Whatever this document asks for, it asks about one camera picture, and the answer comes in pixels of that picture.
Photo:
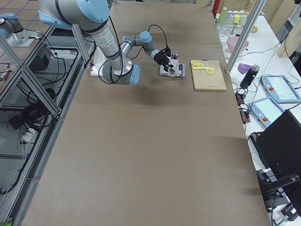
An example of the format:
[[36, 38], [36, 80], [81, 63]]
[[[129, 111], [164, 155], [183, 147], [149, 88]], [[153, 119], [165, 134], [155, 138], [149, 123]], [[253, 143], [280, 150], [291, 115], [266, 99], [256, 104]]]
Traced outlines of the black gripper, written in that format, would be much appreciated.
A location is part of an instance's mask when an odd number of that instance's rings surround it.
[[174, 67], [169, 58], [161, 51], [155, 54], [155, 62], [158, 65], [163, 65], [166, 72], [169, 72]]

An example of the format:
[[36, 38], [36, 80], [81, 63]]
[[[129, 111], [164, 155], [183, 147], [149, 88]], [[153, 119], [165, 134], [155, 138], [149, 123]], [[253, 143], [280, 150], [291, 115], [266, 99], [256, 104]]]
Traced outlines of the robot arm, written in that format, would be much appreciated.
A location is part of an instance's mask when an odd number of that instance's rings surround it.
[[38, 40], [38, 32], [24, 29], [17, 16], [4, 13], [0, 16], [0, 35], [11, 47], [29, 48], [34, 40]]
[[107, 24], [110, 6], [110, 0], [41, 0], [38, 12], [40, 21], [49, 26], [70, 30], [78, 24], [84, 33], [91, 35], [107, 59], [102, 72], [108, 84], [138, 83], [140, 68], [127, 57], [134, 46], [141, 46], [165, 71], [175, 66], [170, 61], [170, 50], [156, 49], [148, 31], [125, 36], [119, 43]]

